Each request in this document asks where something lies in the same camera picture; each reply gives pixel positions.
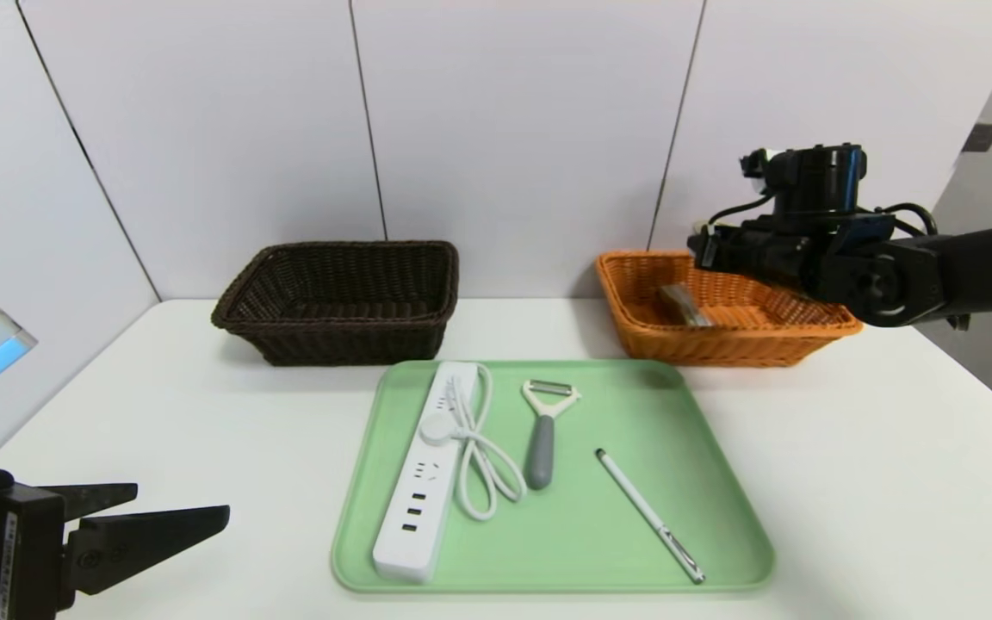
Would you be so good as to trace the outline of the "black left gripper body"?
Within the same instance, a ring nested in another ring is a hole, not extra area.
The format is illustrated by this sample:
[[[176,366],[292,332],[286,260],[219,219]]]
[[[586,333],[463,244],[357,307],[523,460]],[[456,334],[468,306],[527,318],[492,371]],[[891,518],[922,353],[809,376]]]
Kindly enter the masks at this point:
[[[54,619],[59,612],[64,501],[12,484],[0,490],[0,619]]]

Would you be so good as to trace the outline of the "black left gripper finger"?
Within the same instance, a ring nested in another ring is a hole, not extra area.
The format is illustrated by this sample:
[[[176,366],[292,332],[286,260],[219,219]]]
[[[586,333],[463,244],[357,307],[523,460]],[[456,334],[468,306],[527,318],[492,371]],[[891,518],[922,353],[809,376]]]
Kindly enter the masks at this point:
[[[40,490],[45,495],[40,498],[36,517],[48,523],[68,523],[137,499],[139,487],[122,482],[44,486]]]
[[[62,595],[98,595],[223,532],[231,507],[80,519],[64,549]]]

